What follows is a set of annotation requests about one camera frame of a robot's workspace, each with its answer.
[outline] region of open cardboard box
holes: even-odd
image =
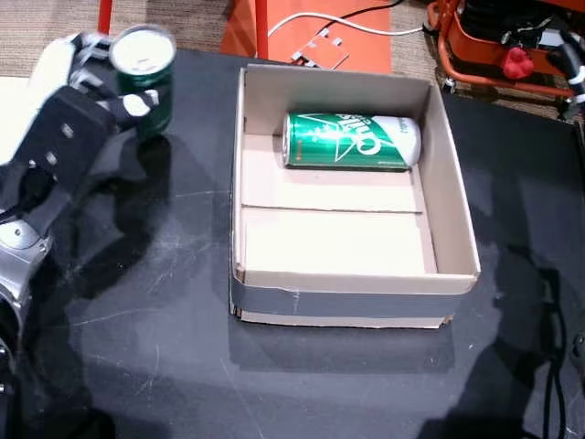
[[[287,169],[287,112],[411,117],[407,172]],[[282,325],[439,327],[480,272],[438,88],[387,75],[249,65],[239,76],[231,312]]]

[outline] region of sprite can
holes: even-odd
[[[162,27],[140,25],[124,30],[112,44],[110,61],[122,93],[165,88],[160,104],[137,126],[141,139],[161,133],[173,114],[173,61],[176,43]]]
[[[284,118],[285,166],[406,170],[419,156],[420,129],[406,117],[291,112]]]

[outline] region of red knob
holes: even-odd
[[[534,62],[521,48],[510,48],[502,64],[504,76],[509,80],[522,80],[534,71]]]

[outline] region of table surface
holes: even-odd
[[[165,139],[112,142],[56,228],[33,284],[25,436],[69,437],[83,423],[142,439],[540,436],[556,311],[569,335],[585,322],[570,125],[445,98],[483,267],[450,325],[247,324],[228,313],[228,257],[237,75],[248,62],[179,51]],[[582,437],[585,400],[568,361],[560,380],[567,435]]]

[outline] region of gray tape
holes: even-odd
[[[314,317],[444,317],[463,295],[291,292],[242,284],[230,276],[234,306],[253,313]]]

